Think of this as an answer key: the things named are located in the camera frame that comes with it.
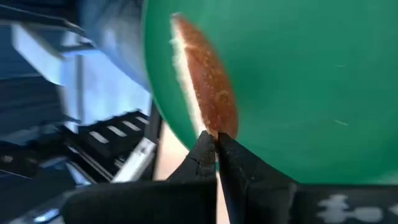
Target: white label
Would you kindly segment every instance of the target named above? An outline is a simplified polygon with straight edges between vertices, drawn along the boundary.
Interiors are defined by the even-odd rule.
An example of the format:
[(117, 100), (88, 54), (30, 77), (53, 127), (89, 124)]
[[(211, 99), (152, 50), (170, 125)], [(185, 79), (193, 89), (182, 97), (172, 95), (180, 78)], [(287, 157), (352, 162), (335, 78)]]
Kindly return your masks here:
[(109, 142), (106, 138), (104, 138), (104, 136), (100, 135), (100, 133), (97, 133), (96, 131), (90, 132), (90, 135), (92, 135), (95, 139), (97, 139), (102, 144), (106, 144)]
[(137, 126), (133, 125), (130, 121), (123, 121), (123, 124), (125, 124), (127, 127), (131, 128), (135, 131), (141, 130), (141, 128), (138, 128)]
[(349, 209), (345, 200), (346, 195), (331, 195), (329, 199), (318, 203), (319, 207), (325, 207), (322, 212), (317, 213), (317, 217), (322, 218), (325, 223), (344, 223), (349, 218), (355, 218), (365, 223), (378, 223), (383, 218), (383, 211), (378, 207), (358, 207), (352, 211)]
[(115, 127), (115, 126), (108, 126), (108, 129), (113, 131), (115, 134), (117, 134), (120, 137), (126, 137), (127, 134), (122, 132), (119, 128)]
[(149, 124), (149, 121), (145, 120), (144, 118), (141, 117), (136, 117), (137, 120), (141, 121), (144, 124)]

